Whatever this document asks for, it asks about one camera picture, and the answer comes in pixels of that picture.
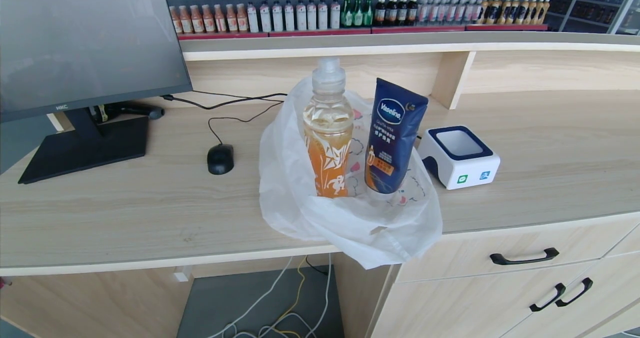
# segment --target black mouse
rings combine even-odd
[[[217,144],[206,154],[208,172],[215,175],[226,174],[234,168],[234,147],[231,144]]]

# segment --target yellow cable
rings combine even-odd
[[[302,274],[302,272],[300,271],[300,267],[302,267],[302,263],[305,262],[305,259],[307,258],[307,256],[304,256],[304,258],[302,258],[300,260],[300,264],[297,265],[297,273],[300,274],[300,276],[302,277],[302,280],[300,281],[300,285],[297,286],[297,295],[295,296],[295,302],[293,303],[293,305],[291,306],[291,308],[287,309],[284,313],[282,313],[281,316],[279,316],[278,320],[281,320],[282,317],[284,317],[285,315],[289,314],[289,312],[291,310],[293,310],[293,308],[295,308],[298,305],[298,300],[300,299],[300,290],[302,290],[302,284],[304,284],[305,279],[307,277],[305,277],[304,274]],[[277,331],[279,333],[290,333],[290,334],[295,334],[295,336],[297,336],[297,338],[301,338],[301,336],[296,333],[295,331],[291,331],[291,330],[278,330],[276,328],[273,329],[274,331]]]

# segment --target blue lotion tube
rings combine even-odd
[[[400,188],[428,103],[424,96],[377,79],[366,145],[368,188],[381,194],[391,194]]]

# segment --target drawer handle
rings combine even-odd
[[[544,252],[546,253],[546,256],[544,258],[529,259],[529,260],[508,260],[507,258],[505,258],[505,256],[503,256],[500,253],[491,254],[489,258],[491,258],[491,261],[493,263],[498,265],[514,265],[514,264],[544,262],[546,260],[551,260],[553,258],[556,258],[556,256],[560,254],[560,252],[556,250],[554,247],[547,248],[544,250]]]
[[[563,295],[565,293],[565,289],[567,289],[567,287],[565,287],[565,285],[562,283],[556,284],[554,288],[556,291],[555,297],[551,298],[551,300],[546,302],[543,306],[537,306],[535,304],[531,304],[530,306],[528,306],[531,309],[531,311],[540,311],[544,308],[547,308],[547,306],[549,306],[549,304],[556,301],[556,299],[558,299],[560,295]]]
[[[582,290],[582,292],[580,292],[580,294],[576,295],[575,297],[573,297],[573,299],[569,300],[568,302],[564,302],[562,299],[558,299],[555,302],[555,305],[557,306],[567,306],[571,303],[574,302],[574,300],[578,299],[579,297],[581,297],[584,293],[587,292],[587,290],[590,290],[592,288],[592,286],[594,285],[594,281],[592,281],[590,278],[585,278],[582,280],[582,283],[584,285],[584,288]]]

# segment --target plastic bag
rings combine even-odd
[[[404,263],[420,256],[442,235],[438,196],[413,149],[406,177],[389,201],[366,194],[365,146],[371,103],[346,91],[354,109],[348,197],[316,194],[315,175],[302,138],[302,110],[313,95],[311,78],[288,94],[260,140],[260,208],[273,229],[302,240],[328,240],[365,269]]]

